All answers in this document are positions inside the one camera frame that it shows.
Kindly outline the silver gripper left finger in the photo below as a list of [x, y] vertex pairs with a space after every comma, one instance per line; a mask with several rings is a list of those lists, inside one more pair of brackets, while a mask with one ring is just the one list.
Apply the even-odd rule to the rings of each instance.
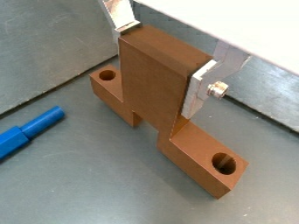
[[98, 0], [98, 2], [111, 25], [115, 39], [142, 26], [137, 20], [130, 0]]

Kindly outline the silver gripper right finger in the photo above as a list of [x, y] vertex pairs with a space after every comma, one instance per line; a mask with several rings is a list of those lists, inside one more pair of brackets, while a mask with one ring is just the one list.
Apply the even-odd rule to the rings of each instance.
[[218, 41], [213, 59], [191, 76], [189, 90], [182, 106], [182, 115], [190, 119], [210, 96], [221, 99], [229, 91], [222, 81], [235, 74], [250, 60], [250, 54], [223, 41]]

